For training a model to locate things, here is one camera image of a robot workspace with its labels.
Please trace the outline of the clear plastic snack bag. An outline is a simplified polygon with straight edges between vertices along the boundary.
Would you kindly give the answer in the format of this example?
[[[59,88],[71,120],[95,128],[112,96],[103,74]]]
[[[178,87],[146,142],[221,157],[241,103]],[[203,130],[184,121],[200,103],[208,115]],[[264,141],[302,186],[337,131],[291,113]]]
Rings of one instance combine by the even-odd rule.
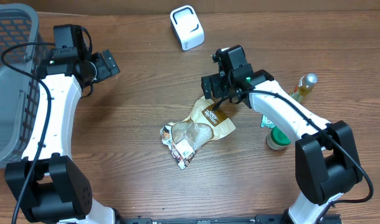
[[[212,100],[201,97],[187,118],[161,128],[161,141],[180,169],[185,169],[209,141],[220,140],[235,130],[229,117],[220,109],[213,110],[214,106]]]

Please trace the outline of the small teal packet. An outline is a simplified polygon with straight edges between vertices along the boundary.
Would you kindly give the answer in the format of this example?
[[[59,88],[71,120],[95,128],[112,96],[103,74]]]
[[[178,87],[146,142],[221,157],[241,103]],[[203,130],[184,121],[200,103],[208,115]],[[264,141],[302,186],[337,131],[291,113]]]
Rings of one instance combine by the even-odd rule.
[[[273,129],[275,127],[275,125],[274,125],[274,123],[271,120],[269,120],[265,115],[263,115],[260,127],[261,128],[270,128],[270,129]]]

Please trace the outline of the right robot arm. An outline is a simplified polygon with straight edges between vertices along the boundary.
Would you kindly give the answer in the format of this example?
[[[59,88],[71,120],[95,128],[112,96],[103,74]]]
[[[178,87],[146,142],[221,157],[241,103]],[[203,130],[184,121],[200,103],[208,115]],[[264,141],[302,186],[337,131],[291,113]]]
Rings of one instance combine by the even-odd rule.
[[[217,74],[201,78],[207,99],[244,103],[268,117],[295,146],[295,177],[301,190],[281,223],[339,223],[327,211],[363,179],[352,129],[331,123],[289,96],[265,70],[254,71],[241,46],[217,49],[211,56]]]

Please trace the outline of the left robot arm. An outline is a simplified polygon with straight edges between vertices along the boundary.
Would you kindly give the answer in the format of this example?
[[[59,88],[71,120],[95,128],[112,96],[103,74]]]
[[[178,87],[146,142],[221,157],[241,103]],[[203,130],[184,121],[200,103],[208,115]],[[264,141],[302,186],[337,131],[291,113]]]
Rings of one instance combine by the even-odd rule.
[[[72,160],[75,110],[83,89],[119,73],[108,50],[94,52],[88,30],[54,27],[54,41],[32,78],[40,87],[34,128],[18,162],[8,163],[4,178],[20,213],[31,222],[121,223],[118,210],[92,195],[89,180]]]

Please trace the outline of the green lid glass jar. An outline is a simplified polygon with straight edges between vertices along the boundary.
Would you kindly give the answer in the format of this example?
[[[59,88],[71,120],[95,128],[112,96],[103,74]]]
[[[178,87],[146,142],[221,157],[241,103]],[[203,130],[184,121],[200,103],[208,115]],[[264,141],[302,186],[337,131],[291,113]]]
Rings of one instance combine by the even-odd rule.
[[[273,150],[282,150],[291,144],[287,136],[276,126],[267,134],[266,142],[269,148]]]

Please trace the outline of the yellow dish soap bottle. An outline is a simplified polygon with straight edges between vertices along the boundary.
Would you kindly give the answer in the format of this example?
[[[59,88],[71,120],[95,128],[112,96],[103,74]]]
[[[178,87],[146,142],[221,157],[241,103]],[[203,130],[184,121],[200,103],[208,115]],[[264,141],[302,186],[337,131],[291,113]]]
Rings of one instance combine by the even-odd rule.
[[[299,84],[295,86],[289,95],[297,102],[302,102],[313,90],[318,81],[318,76],[315,73],[309,73],[302,76]]]

